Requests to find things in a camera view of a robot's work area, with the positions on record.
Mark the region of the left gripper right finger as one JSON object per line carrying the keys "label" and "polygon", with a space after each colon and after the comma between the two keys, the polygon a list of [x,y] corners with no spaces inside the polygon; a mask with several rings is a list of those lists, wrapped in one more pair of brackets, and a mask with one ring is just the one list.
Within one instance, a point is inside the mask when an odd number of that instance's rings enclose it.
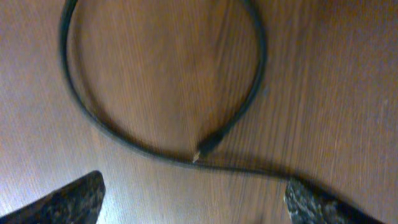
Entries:
{"label": "left gripper right finger", "polygon": [[293,224],[383,224],[310,182],[290,179],[284,195]]}

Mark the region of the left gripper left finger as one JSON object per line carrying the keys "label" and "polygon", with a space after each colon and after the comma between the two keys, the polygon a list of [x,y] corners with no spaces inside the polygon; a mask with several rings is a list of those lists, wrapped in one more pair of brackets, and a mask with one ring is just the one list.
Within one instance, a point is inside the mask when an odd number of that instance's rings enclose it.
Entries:
{"label": "left gripper left finger", "polygon": [[1,217],[1,223],[96,223],[105,193],[103,175],[94,170]]}

